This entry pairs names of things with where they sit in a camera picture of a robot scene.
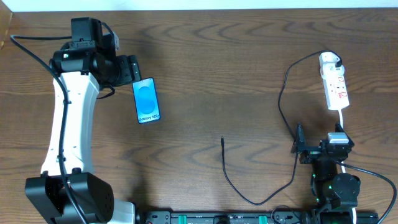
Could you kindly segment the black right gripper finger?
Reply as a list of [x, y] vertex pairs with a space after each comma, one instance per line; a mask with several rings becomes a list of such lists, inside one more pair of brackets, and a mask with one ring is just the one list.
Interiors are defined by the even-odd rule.
[[301, 123], [296, 125], [295, 139], [292, 145], [291, 153], [301, 153], [305, 148], [305, 136]]
[[335, 124], [335, 134], [341, 137], [348, 137], [340, 123]]

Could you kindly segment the blue screen Galaxy smartphone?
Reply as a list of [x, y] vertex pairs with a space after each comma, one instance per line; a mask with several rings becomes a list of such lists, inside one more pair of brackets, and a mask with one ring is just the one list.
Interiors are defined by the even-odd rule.
[[161, 118], [159, 102], [153, 78], [146, 78], [132, 84], [139, 124], [158, 121]]

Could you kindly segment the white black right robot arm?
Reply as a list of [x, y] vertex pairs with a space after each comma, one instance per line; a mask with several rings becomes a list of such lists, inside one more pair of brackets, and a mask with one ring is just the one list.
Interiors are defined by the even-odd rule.
[[299, 156], [301, 164], [312, 166], [311, 189], [317, 198], [317, 207], [303, 218], [304, 223], [349, 223], [358, 221], [361, 181], [359, 177], [338, 171], [341, 162], [348, 158], [354, 142], [340, 124], [327, 134], [317, 146], [306, 143], [301, 123], [296, 125], [292, 152]]

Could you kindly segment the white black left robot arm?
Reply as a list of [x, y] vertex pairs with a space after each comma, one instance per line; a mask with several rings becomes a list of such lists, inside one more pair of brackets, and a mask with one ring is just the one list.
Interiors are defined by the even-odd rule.
[[141, 80], [135, 56], [118, 55], [117, 35], [90, 17], [71, 21], [71, 36], [46, 69], [53, 76], [55, 108], [49, 149], [25, 194], [47, 223], [134, 223], [133, 203], [114, 197], [95, 176], [91, 140], [100, 91]]

